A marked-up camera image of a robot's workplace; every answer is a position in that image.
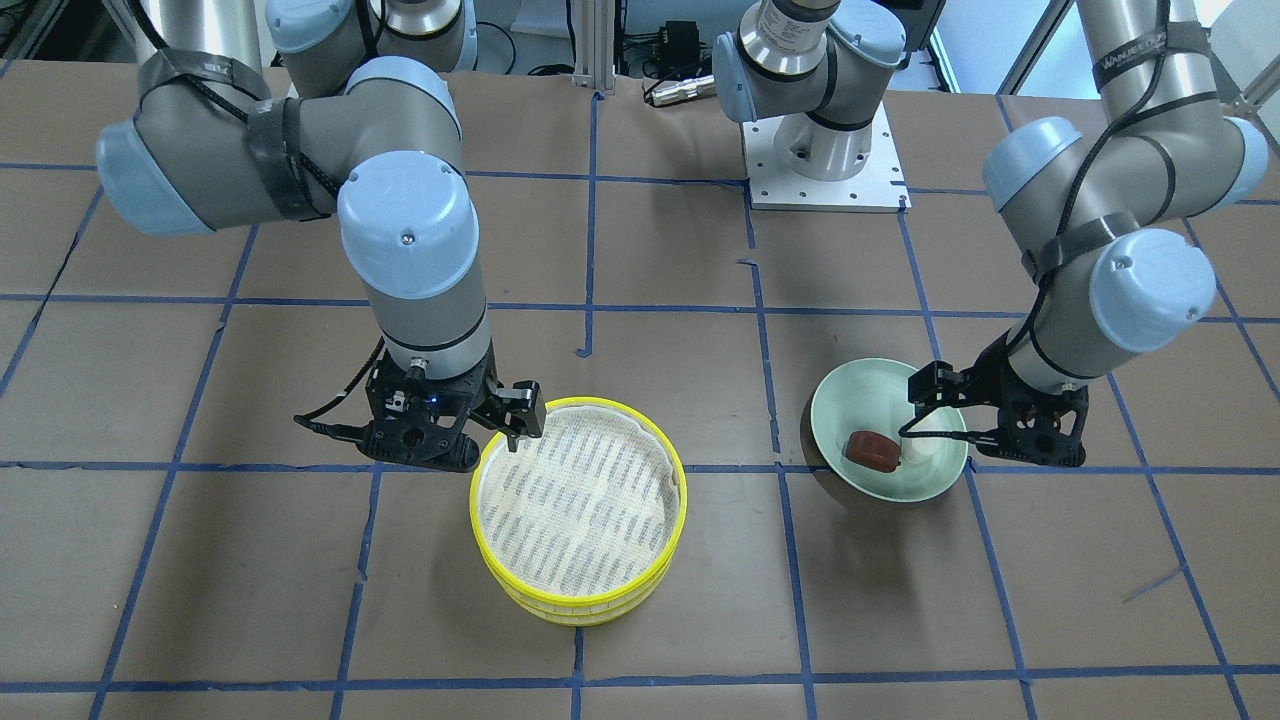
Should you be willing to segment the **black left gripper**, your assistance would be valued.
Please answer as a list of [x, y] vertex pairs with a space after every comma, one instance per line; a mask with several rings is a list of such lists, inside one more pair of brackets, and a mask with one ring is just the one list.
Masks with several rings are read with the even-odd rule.
[[[1079, 468], [1085, 461], [1082, 434], [1089, 409], [1088, 388], [1051, 395], [1033, 388], [1014, 372], [1001, 336], [964, 372], [933, 361], [908, 378], [908, 401], [914, 406], [908, 439], [968, 442], [988, 457], [1002, 457], [1055, 468]], [[991, 430], [946, 430], [946, 407], [991, 406], [997, 427]]]

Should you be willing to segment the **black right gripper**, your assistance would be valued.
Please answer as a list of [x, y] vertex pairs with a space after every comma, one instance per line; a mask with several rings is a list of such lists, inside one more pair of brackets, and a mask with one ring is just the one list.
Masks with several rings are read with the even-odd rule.
[[511, 387], [497, 378], [492, 350], [461, 375], [434, 380], [421, 368], [404, 370], [385, 351], [366, 383], [371, 421], [361, 430], [360, 452], [407, 466], [471, 471], [480, 446], [465, 427], [474, 421], [506, 436], [509, 452], [522, 437], [543, 437], [547, 406], [535, 380]]

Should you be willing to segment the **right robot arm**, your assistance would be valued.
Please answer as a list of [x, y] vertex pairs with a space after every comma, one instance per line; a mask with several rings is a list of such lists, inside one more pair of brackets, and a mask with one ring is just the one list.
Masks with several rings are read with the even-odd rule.
[[534, 380], [497, 375], [480, 227], [444, 73], [475, 56], [470, 1], [270, 1], [294, 87], [264, 77], [248, 1], [128, 1], [138, 108], [95, 147], [116, 213], [152, 236], [334, 218], [381, 333], [357, 372], [370, 419], [294, 421], [366, 457], [470, 471], [476, 423], [544, 432]]

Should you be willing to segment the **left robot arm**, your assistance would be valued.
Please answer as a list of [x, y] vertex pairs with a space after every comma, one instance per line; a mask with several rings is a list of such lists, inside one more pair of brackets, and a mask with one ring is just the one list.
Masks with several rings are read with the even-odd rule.
[[[914, 441], [1076, 468], [1089, 383], [1162, 348], [1212, 304], [1213, 268], [1160, 228], [1245, 199], [1266, 138], [1224, 114], [1208, 36], [1188, 1], [1082, 1], [1107, 124], [1094, 141], [1046, 117], [987, 156], [986, 192], [1021, 252], [1036, 301], [964, 370], [934, 361], [892, 402], [900, 427], [850, 430], [837, 447], [873, 471]], [[723, 113], [767, 133], [765, 165], [800, 190], [850, 190], [876, 143], [874, 117], [905, 54], [902, 23], [873, 1], [758, 1], [712, 49]]]

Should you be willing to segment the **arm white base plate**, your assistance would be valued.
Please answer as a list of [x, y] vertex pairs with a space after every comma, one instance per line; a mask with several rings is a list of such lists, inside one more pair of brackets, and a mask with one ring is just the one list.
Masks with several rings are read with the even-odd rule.
[[742, 123], [741, 131], [755, 209], [896, 213], [913, 205], [884, 106], [850, 132], [805, 114]]

